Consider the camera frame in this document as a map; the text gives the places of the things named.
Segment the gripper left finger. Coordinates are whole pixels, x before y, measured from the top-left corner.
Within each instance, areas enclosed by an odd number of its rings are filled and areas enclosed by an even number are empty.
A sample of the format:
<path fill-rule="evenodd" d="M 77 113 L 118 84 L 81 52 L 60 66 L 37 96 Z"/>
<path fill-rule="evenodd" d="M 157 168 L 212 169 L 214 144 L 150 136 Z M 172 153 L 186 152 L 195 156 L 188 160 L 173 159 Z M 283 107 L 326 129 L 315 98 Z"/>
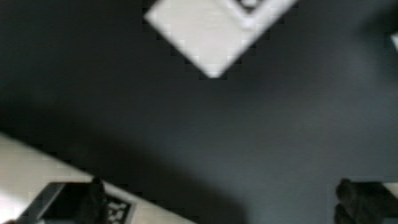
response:
<path fill-rule="evenodd" d="M 106 224 L 102 181 L 49 182 L 15 218 L 15 224 Z"/>

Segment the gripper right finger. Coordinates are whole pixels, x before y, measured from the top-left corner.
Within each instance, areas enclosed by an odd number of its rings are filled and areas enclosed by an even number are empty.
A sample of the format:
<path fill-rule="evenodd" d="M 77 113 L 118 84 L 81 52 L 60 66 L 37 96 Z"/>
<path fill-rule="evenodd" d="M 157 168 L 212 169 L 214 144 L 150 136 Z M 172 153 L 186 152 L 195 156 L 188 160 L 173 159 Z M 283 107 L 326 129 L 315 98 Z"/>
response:
<path fill-rule="evenodd" d="M 342 179 L 333 224 L 398 224 L 398 182 Z"/>

